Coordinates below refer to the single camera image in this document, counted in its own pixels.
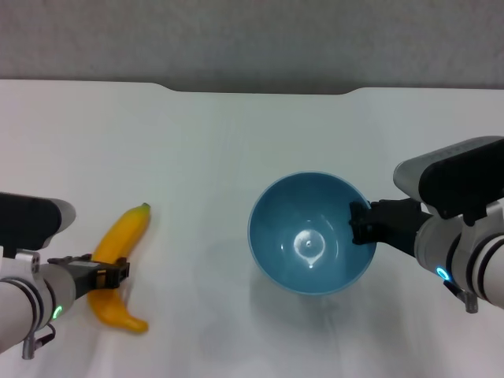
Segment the green indicator light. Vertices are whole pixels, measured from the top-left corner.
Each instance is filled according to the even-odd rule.
[[[53,319],[56,319],[61,311],[63,311],[63,307],[61,307],[61,306],[56,307],[56,310],[53,313]]]

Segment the blue bowl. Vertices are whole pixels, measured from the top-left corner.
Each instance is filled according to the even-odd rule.
[[[355,282],[376,244],[352,243],[352,201],[369,207],[355,187],[327,173],[300,172],[276,181],[249,220],[250,250],[261,270],[300,294],[329,294]]]

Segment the table surface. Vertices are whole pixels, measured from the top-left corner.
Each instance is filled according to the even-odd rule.
[[[441,279],[380,244],[335,295],[260,274],[246,226],[259,194],[302,170],[403,198],[394,167],[502,134],[504,92],[361,89],[345,95],[180,93],[150,83],[0,81],[2,191],[61,198],[75,223],[42,256],[93,251],[142,202],[152,221],[124,283],[145,335],[101,325],[79,300],[57,338],[5,377],[502,377],[504,313],[477,315]]]

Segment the yellow banana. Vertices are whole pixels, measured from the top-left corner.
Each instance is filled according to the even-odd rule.
[[[127,258],[149,225],[150,206],[146,203],[123,214],[106,233],[93,253],[92,260],[114,264],[118,258]],[[102,289],[87,294],[94,315],[111,327],[143,333],[148,323],[132,317],[117,289]]]

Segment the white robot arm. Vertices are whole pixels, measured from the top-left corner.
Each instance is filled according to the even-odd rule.
[[[23,359],[54,339],[51,321],[91,290],[117,288],[129,275],[129,264],[77,258],[51,258],[40,264],[38,250],[75,219],[64,201],[0,193],[0,353],[23,342]],[[51,330],[40,338],[35,333]]]
[[[469,313],[477,298],[504,309],[504,138],[470,139],[400,164],[410,198],[350,204],[357,244],[384,242],[438,274]],[[429,213],[421,211],[421,202]]]

